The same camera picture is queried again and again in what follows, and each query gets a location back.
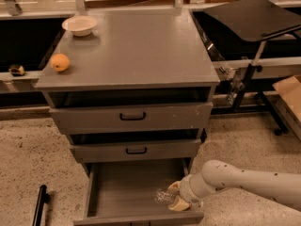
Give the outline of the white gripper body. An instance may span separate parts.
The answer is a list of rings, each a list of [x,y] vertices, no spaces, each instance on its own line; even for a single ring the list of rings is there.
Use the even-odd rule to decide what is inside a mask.
[[[181,179],[180,196],[189,203],[197,203],[202,199],[203,179],[196,174],[189,174]]]

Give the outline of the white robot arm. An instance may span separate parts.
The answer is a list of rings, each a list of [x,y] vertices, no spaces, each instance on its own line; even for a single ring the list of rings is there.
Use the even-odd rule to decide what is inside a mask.
[[[265,199],[301,210],[301,175],[274,171],[239,169],[219,160],[207,161],[200,172],[189,174],[168,187],[168,208],[184,211],[208,195],[240,188]]]

